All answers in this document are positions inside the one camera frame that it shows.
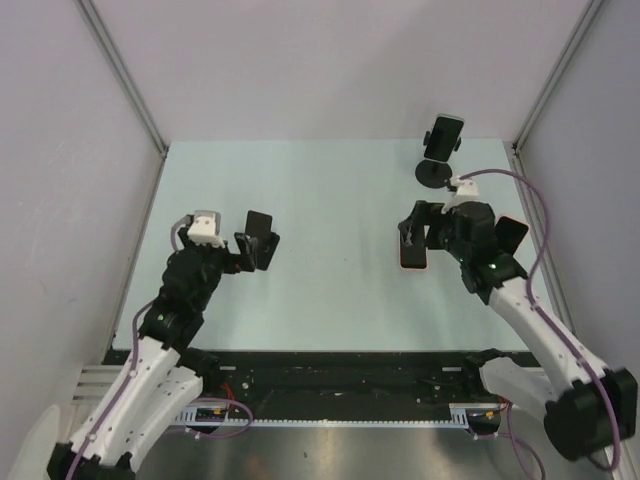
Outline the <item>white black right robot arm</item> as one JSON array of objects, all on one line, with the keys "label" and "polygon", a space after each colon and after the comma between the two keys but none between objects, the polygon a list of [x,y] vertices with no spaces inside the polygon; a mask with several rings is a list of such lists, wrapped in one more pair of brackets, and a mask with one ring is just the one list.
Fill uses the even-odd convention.
[{"label": "white black right robot arm", "polygon": [[569,461],[634,437],[635,377],[590,352],[527,289],[530,277],[515,258],[526,224],[496,217],[488,204],[477,201],[452,208],[418,201],[398,230],[404,250],[449,253],[468,292],[511,326],[546,375],[536,379],[505,354],[486,351],[477,367],[461,376],[469,399],[484,401],[495,394],[514,401],[542,421],[552,445]]}]

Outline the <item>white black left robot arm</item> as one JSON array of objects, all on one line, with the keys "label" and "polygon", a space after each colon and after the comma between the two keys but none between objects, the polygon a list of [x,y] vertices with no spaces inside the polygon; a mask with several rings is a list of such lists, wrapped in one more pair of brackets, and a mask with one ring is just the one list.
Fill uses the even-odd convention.
[{"label": "white black left robot arm", "polygon": [[50,478],[134,478],[177,414],[219,392],[217,357],[190,343],[222,276],[256,269],[259,241],[238,233],[239,250],[232,253],[224,240],[196,242],[187,228],[179,237],[183,246],[169,256],[157,296],[134,316],[125,364],[83,425],[55,445],[46,470]]}]

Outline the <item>pink-cased phone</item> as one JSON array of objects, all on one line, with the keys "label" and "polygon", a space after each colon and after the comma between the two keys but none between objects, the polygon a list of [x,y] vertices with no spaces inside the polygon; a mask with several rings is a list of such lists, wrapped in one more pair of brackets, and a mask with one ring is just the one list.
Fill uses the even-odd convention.
[{"label": "pink-cased phone", "polygon": [[497,245],[511,256],[515,255],[528,233],[528,224],[506,215],[500,216],[495,224]]},{"label": "pink-cased phone", "polygon": [[402,235],[399,235],[399,263],[405,270],[426,270],[428,268],[425,232],[419,234],[411,245]]}]

